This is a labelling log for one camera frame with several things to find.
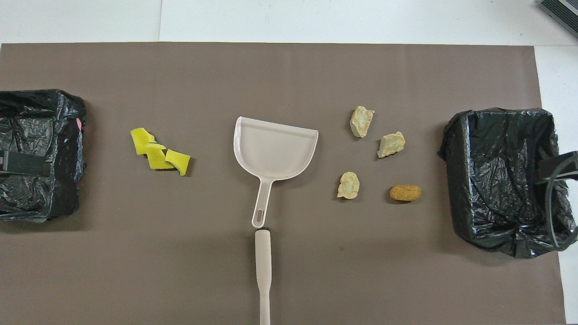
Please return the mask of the yellow sponge piece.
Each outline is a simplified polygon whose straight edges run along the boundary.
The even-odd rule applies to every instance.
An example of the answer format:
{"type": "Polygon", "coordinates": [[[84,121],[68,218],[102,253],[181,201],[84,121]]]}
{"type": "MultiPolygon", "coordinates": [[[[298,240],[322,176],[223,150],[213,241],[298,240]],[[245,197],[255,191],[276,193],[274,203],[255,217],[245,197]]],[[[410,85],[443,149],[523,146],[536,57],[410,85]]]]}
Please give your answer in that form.
{"type": "Polygon", "coordinates": [[[135,147],[135,152],[139,156],[146,154],[146,146],[148,144],[156,143],[155,137],[142,127],[131,130],[130,134],[135,147]]]}
{"type": "Polygon", "coordinates": [[[187,154],[168,149],[165,154],[165,162],[171,164],[179,171],[180,176],[185,176],[191,157],[187,154]]]}
{"type": "Polygon", "coordinates": [[[148,143],[145,145],[144,150],[151,169],[175,169],[175,167],[166,160],[164,152],[166,149],[165,146],[158,143],[148,143]]]}

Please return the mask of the beige hand brush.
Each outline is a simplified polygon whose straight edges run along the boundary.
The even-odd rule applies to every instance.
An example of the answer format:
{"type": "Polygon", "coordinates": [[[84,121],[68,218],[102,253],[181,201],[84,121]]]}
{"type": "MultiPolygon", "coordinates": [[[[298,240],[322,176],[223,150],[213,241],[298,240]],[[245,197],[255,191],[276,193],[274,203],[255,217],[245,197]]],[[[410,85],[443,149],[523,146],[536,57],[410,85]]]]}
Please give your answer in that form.
{"type": "Polygon", "coordinates": [[[270,298],[272,284],[272,246],[269,230],[255,233],[256,281],[260,296],[260,325],[270,325],[270,298]]]}

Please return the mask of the dark grey ribbed device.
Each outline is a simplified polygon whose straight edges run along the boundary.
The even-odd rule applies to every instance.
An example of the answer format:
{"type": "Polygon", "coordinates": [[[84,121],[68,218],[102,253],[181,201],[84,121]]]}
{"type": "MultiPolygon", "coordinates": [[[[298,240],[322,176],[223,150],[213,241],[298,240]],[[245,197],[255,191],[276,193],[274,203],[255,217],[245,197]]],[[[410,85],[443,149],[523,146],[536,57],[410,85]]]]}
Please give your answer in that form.
{"type": "Polygon", "coordinates": [[[538,5],[578,38],[578,0],[539,0],[538,5]]]}

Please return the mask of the orange brown foam chunk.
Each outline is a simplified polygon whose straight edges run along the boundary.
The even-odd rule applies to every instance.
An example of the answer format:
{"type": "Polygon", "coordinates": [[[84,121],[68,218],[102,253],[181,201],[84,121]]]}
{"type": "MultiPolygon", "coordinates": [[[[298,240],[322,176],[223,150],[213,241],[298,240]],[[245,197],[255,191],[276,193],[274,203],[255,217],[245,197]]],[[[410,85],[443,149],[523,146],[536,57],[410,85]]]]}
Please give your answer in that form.
{"type": "Polygon", "coordinates": [[[394,185],[389,196],[396,201],[413,202],[422,196],[422,189],[418,185],[394,185]]]}

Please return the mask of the black bag lined bin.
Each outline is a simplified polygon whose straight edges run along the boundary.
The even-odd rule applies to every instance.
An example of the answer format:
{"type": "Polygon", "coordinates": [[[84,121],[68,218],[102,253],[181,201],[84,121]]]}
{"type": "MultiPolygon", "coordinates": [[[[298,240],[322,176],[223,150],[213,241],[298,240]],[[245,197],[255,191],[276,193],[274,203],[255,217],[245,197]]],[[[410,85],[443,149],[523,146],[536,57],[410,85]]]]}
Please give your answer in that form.
{"type": "Polygon", "coordinates": [[[536,184],[541,153],[560,155],[553,115],[543,109],[463,111],[446,125],[452,222],[466,242],[532,259],[578,241],[565,181],[536,184]]]}
{"type": "Polygon", "coordinates": [[[0,150],[44,156],[51,172],[0,174],[0,221],[42,223],[78,210],[86,112],[63,90],[0,91],[0,150]]]}

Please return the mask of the brown table mat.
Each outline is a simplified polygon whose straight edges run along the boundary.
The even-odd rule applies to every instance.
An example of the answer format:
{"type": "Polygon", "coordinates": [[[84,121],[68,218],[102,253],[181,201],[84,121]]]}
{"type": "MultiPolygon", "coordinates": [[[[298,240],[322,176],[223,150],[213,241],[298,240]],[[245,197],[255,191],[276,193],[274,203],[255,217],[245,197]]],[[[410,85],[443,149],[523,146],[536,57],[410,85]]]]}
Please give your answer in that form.
{"type": "Polygon", "coordinates": [[[0,222],[0,325],[259,325],[259,181],[233,154],[240,116],[316,129],[274,183],[273,325],[564,323],[557,253],[489,253],[454,234],[437,152],[458,112],[541,105],[532,47],[258,43],[4,44],[0,89],[83,98],[79,210],[0,222]],[[353,136],[357,106],[374,110],[353,136]],[[151,169],[130,131],[191,157],[151,169]],[[402,151],[378,158],[382,136],[402,151]],[[360,181],[338,198],[340,177],[360,181]],[[394,185],[422,196],[396,201],[394,185]]]}

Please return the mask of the beige plastic dustpan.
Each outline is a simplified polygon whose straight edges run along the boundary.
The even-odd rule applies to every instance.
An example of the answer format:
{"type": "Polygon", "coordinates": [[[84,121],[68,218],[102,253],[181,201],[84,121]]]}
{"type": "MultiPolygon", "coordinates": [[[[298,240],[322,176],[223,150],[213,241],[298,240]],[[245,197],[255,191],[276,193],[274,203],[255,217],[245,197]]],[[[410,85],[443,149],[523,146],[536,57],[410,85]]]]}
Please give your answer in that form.
{"type": "Polygon", "coordinates": [[[237,118],[233,152],[238,164],[259,179],[251,224],[261,229],[266,223],[270,191],[275,181],[291,179],[309,166],[319,132],[310,128],[264,120],[237,118]]]}

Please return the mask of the pale beige foam chunk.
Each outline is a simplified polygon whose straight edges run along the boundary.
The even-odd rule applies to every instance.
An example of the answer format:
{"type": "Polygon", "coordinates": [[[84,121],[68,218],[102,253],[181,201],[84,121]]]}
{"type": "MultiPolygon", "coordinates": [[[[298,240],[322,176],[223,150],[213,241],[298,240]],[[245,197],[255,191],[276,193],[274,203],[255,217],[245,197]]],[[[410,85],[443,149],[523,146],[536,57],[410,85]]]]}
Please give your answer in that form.
{"type": "Polygon", "coordinates": [[[374,110],[368,110],[363,106],[357,106],[350,118],[350,128],[353,136],[365,138],[367,136],[370,123],[373,120],[374,110]]]}
{"type": "Polygon", "coordinates": [[[341,175],[338,185],[338,198],[352,200],[359,194],[360,181],[354,172],[345,172],[341,175]]]}
{"type": "Polygon", "coordinates": [[[406,140],[402,132],[397,131],[393,134],[382,136],[378,148],[377,157],[384,158],[402,151],[405,147],[406,140]]]}

